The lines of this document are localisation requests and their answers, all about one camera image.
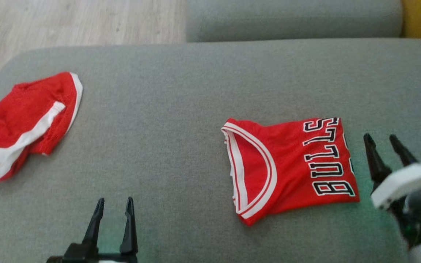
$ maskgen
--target gray fabric surface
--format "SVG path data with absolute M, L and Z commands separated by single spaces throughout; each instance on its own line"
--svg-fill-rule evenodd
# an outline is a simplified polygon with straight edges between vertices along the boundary
M 135 200 L 139 262 L 404 262 L 396 224 L 369 199 L 362 136 L 393 168 L 398 137 L 421 160 L 421 41 L 284 40 L 35 50 L 0 72 L 12 85 L 70 70 L 84 95 L 49 157 L 0 183 L 0 262 L 43 262 L 81 241 L 106 199 L 100 250 L 122 241 Z M 237 218 L 221 126 L 342 118 L 361 203 Z
M 398 37 L 401 0 L 187 0 L 189 42 Z

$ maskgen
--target wooden floor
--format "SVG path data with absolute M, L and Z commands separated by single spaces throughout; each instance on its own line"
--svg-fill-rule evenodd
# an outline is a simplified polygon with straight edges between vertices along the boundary
M 0 0 L 0 70 L 45 47 L 184 42 L 184 2 Z

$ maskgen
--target gray ottoman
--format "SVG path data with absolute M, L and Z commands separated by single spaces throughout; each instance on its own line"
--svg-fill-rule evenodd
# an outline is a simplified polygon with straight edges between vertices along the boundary
M 187 0 L 189 42 L 398 37 L 401 0 Z
M 80 241 L 100 197 L 102 252 L 118 251 L 135 201 L 139 262 L 404 262 L 394 220 L 373 208 L 362 135 L 393 167 L 398 137 L 421 159 L 421 41 L 283 40 L 35 50 L 0 72 L 12 85 L 70 70 L 84 95 L 49 156 L 0 183 L 0 262 L 43 262 Z M 361 195 L 267 216 L 235 214 L 229 117 L 263 125 L 342 118 Z

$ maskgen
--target red garment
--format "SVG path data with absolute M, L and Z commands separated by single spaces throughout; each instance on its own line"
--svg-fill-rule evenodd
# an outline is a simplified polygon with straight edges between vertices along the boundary
M 222 131 L 236 212 L 248 226 L 267 214 L 360 201 L 340 118 L 272 126 L 230 118 Z
M 29 153 L 49 155 L 74 121 L 82 84 L 74 73 L 20 83 L 0 101 L 0 181 Z

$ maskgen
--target red fabric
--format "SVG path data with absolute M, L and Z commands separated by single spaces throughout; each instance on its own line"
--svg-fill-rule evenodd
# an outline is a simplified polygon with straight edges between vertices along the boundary
M 232 163 L 235 208 L 245 224 L 290 209 L 360 201 L 339 118 L 272 126 L 230 118 L 222 131 Z M 239 156 L 244 171 L 236 167 Z M 274 166 L 265 162 L 270 159 Z M 244 187 L 247 205 L 242 203 Z
M 55 102 L 63 103 L 65 108 L 56 115 L 42 137 L 22 150 L 10 171 L 0 181 L 14 175 L 29 153 L 49 155 L 52 152 L 68 130 L 75 111 L 76 95 L 73 76 L 69 72 L 14 85 L 10 93 L 0 101 L 0 148 L 9 148 L 23 133 L 32 130 Z

